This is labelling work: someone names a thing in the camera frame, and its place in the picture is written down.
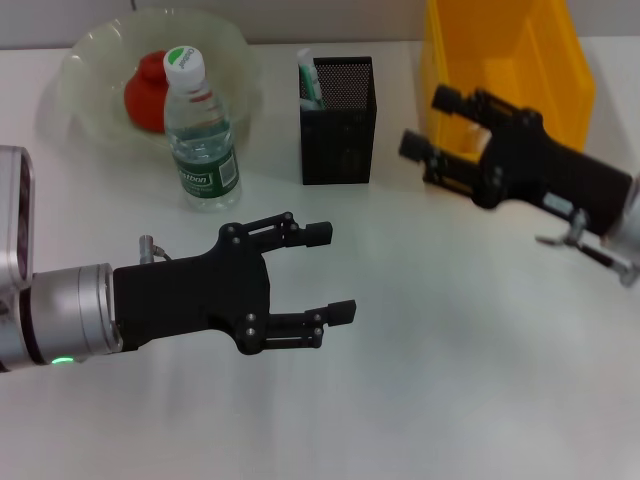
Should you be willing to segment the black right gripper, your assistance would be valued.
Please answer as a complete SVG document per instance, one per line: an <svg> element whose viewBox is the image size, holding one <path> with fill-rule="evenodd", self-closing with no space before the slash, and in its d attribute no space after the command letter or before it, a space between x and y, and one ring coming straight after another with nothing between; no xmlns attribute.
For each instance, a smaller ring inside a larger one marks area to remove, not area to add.
<svg viewBox="0 0 640 480"><path fill-rule="evenodd" d="M520 110L483 89L464 96L444 84L436 88L432 107L491 131L491 138L478 167L405 130L399 154L424 165L425 183L489 210L519 200L568 220L582 209L587 230L596 235L608 233L621 217L632 176L552 139L540 114Z"/></svg>

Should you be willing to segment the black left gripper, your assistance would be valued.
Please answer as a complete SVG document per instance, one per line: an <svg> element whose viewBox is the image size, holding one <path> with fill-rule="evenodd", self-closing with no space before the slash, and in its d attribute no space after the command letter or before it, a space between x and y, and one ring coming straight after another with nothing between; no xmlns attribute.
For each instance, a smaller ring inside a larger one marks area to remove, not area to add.
<svg viewBox="0 0 640 480"><path fill-rule="evenodd" d="M269 315L270 284L261 253L329 245L332 235L330 222L301 226L285 212L223 226L204 254L116 269L115 318L123 350L205 330L227 334L245 355L319 349L325 328L354 321L356 302Z"/></svg>

